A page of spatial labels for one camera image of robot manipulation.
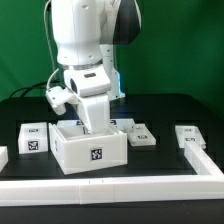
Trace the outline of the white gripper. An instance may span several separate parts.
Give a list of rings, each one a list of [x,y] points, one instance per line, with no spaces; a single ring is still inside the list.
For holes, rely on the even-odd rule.
[[[109,129],[110,80],[103,68],[65,70],[64,81],[74,93],[78,103],[76,113],[90,133]]]

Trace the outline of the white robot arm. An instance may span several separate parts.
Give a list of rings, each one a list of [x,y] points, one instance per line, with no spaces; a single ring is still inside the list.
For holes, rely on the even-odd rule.
[[[131,43],[141,30],[136,0],[51,0],[57,61],[69,98],[91,133],[109,129],[111,81],[100,47]]]

